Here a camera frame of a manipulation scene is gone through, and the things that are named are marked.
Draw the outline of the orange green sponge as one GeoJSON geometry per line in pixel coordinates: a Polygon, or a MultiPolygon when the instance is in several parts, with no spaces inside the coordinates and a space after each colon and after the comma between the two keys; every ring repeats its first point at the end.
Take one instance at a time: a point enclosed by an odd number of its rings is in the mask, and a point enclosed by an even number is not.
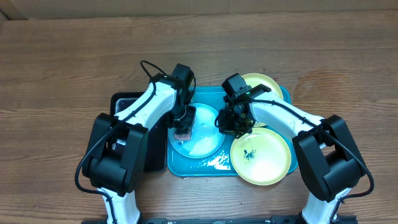
{"type": "Polygon", "coordinates": [[[178,131],[174,132],[174,139],[178,141],[189,141],[192,137],[191,131],[178,131]]]}

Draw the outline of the light blue plate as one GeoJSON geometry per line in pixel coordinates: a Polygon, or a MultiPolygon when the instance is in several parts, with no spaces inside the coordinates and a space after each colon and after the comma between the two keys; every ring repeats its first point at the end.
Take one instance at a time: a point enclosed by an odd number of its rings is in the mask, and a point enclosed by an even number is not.
{"type": "Polygon", "coordinates": [[[202,103],[193,103],[192,106],[196,108],[196,113],[190,140],[175,139],[175,128],[170,129],[168,135],[177,152],[185,157],[199,159],[216,152],[224,141],[224,134],[214,124],[217,110],[202,103]]]}

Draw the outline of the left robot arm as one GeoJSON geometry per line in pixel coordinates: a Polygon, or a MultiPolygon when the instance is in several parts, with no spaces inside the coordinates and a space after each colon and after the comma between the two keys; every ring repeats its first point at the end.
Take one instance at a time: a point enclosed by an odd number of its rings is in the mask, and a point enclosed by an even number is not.
{"type": "Polygon", "coordinates": [[[149,131],[165,121],[178,140],[189,140],[196,113],[189,102],[195,88],[194,72],[177,64],[170,75],[163,70],[150,75],[147,90],[125,110],[97,116],[75,171],[75,185],[102,196],[108,213],[105,223],[139,222],[134,191],[144,171],[149,131]]]}

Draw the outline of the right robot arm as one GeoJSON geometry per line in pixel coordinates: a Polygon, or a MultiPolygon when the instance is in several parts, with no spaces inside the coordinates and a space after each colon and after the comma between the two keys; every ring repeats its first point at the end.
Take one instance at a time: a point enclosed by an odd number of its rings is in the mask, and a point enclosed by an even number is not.
{"type": "Polygon", "coordinates": [[[308,200],[298,215],[272,216],[271,223],[357,223],[356,217],[337,211],[370,172],[345,121],[337,115],[325,119],[306,113],[268,86],[248,85],[238,73],[222,88],[226,106],[215,126],[234,136],[231,161],[244,180],[256,185],[278,182],[277,168],[287,162],[282,149],[287,142],[293,144],[308,200]]]}

